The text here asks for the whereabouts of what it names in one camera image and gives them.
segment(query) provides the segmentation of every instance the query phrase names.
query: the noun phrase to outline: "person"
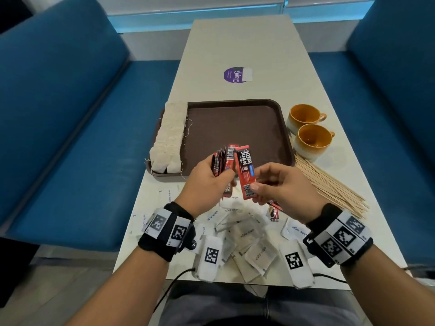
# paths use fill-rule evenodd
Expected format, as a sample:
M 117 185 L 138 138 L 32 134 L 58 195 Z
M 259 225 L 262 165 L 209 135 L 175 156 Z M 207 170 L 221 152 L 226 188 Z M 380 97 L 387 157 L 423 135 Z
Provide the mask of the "person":
M 220 200 L 233 170 L 214 177 L 211 156 L 191 172 L 175 203 L 193 218 Z M 254 202 L 276 200 L 288 214 L 310 224 L 328 201 L 302 172 L 277 163 L 254 170 Z M 119 269 L 67 322 L 67 326 L 147 325 L 169 268 L 157 253 L 136 247 Z M 341 266 L 353 294 L 374 326 L 425 326 L 435 323 L 435 296 L 372 245 L 351 266 Z M 269 286 L 265 298 L 243 285 L 177 282 L 160 325 L 358 325 L 341 291 Z

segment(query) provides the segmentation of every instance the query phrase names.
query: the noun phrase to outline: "fingernail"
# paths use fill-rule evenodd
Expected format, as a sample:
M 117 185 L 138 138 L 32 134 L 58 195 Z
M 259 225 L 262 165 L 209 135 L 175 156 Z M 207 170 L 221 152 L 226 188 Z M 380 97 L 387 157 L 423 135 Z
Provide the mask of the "fingernail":
M 258 184 L 257 183 L 252 183 L 250 186 L 252 191 L 257 192 L 258 191 Z

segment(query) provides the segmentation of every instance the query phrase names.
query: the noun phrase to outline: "person's left hand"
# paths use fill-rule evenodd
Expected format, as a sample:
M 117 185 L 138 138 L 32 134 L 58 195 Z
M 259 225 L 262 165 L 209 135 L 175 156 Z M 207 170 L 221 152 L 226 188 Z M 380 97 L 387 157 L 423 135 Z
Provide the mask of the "person's left hand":
M 202 160 L 193 168 L 183 190 L 174 200 L 194 218 L 212 209 L 219 202 L 229 183 L 235 186 L 233 170 L 225 170 L 218 177 L 213 175 L 212 157 L 213 155 Z

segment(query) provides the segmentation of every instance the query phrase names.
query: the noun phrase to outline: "bundle of wooden sticks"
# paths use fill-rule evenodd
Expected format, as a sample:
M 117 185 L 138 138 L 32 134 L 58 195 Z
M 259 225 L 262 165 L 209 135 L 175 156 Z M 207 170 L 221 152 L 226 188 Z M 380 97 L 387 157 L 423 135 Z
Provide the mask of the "bundle of wooden sticks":
M 322 196 L 338 207 L 350 210 L 355 216 L 365 218 L 364 213 L 370 207 L 364 202 L 363 197 L 297 153 L 295 153 L 295 158 L 296 167 L 302 170 Z

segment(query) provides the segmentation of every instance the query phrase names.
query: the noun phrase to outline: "mug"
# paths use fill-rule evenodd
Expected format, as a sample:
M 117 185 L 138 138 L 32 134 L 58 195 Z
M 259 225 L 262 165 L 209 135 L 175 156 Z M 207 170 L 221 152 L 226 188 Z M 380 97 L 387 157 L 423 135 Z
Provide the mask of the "mug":
M 287 128 L 296 135 L 299 128 L 307 123 L 318 123 L 326 119 L 326 114 L 320 113 L 314 106 L 298 104 L 291 108 L 287 118 Z
M 295 150 L 303 158 L 314 161 L 326 151 L 335 136 L 321 125 L 309 123 L 299 128 L 295 138 Z

